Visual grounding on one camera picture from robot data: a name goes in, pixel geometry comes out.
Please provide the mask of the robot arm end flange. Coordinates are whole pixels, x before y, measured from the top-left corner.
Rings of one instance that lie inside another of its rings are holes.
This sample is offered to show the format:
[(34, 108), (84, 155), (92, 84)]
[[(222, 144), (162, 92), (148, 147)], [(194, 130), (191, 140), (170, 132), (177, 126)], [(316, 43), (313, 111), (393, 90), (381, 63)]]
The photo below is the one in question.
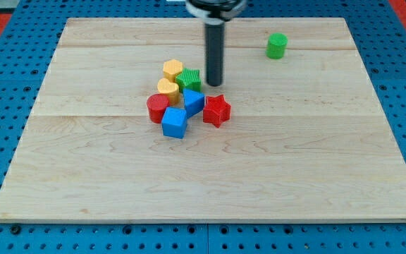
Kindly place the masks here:
[(186, 0), (186, 10), (206, 24), (220, 25), (240, 15), (247, 0)]

